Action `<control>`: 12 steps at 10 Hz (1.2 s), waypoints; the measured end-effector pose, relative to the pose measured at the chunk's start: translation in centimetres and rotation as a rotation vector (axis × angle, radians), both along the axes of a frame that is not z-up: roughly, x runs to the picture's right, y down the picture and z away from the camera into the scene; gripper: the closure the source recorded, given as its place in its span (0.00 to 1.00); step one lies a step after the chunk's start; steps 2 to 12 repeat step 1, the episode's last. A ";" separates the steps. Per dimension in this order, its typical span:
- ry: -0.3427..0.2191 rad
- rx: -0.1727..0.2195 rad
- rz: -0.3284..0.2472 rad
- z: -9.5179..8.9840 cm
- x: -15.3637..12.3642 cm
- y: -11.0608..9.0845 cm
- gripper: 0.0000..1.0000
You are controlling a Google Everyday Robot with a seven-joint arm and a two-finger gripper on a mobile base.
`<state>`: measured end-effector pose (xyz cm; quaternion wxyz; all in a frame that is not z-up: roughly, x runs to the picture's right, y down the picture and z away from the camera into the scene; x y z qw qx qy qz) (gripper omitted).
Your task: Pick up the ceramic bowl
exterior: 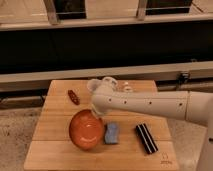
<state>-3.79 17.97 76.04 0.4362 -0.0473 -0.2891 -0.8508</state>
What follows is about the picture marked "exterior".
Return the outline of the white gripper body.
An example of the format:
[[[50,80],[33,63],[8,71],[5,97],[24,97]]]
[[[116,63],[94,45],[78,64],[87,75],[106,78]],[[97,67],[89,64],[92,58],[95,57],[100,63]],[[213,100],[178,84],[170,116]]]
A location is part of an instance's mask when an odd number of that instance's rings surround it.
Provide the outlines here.
[[[118,81],[113,77],[104,77],[103,79],[91,79],[87,82],[87,89],[93,93],[101,85],[108,85],[113,90],[118,87]]]

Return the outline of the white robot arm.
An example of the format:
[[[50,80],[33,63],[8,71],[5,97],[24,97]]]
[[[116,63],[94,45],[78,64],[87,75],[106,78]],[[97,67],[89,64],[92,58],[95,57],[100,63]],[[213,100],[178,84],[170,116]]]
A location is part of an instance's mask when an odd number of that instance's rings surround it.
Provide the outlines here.
[[[213,93],[195,91],[135,92],[118,91],[112,77],[91,79],[92,112],[97,117],[110,110],[123,110],[185,120],[207,127],[196,171],[213,171]]]

